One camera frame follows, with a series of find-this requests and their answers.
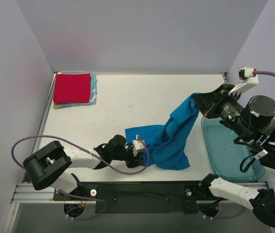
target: red cloth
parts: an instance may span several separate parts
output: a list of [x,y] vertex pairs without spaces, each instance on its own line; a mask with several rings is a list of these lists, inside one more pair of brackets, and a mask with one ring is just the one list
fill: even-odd
[[54,103],[89,103],[90,74],[58,74],[55,79]]

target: white table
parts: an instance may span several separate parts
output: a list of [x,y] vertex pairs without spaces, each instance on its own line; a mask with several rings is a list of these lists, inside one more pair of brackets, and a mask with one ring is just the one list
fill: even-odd
[[[165,124],[170,113],[193,92],[210,92],[223,84],[218,75],[97,75],[97,103],[64,109],[50,107],[44,134],[70,140],[92,149],[107,143],[114,135],[125,136],[125,129]],[[70,168],[82,182],[145,182],[201,180],[211,173],[199,114],[185,147],[190,167],[181,171],[164,170],[152,165],[137,175],[123,175],[109,167],[92,170]],[[51,142],[43,138],[40,147]],[[124,161],[111,165],[123,171]]]

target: plastic tray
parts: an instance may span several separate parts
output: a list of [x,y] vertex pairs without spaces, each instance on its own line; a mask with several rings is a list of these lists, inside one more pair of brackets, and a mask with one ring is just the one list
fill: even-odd
[[234,182],[253,182],[258,180],[265,172],[264,167],[255,161],[247,172],[239,170],[241,161],[249,156],[246,146],[234,144],[238,136],[229,128],[220,124],[220,119],[202,118],[202,131],[206,142],[212,170],[221,178]]

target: gray wall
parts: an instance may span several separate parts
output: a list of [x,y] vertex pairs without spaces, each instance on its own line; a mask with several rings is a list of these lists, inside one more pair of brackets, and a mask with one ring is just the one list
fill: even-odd
[[[219,215],[231,216],[241,210],[232,203],[220,205]],[[94,214],[94,205],[86,205],[86,213]],[[202,215],[169,214],[105,214],[90,221],[65,220],[62,204],[22,204],[13,233],[268,233],[270,229],[247,210],[229,220],[203,220]]]
[[228,71],[267,0],[17,0],[55,71]]
[[[48,62],[17,4],[0,0],[0,232],[24,173],[11,159],[11,146],[37,132],[51,80]],[[20,145],[20,160],[32,144]]]
[[[229,69],[229,82],[234,84],[238,82],[236,69],[242,66],[253,66],[258,70],[275,72],[275,0],[268,1]],[[260,75],[259,85],[246,92],[242,102],[246,104],[254,95],[266,95],[275,100],[275,78]]]

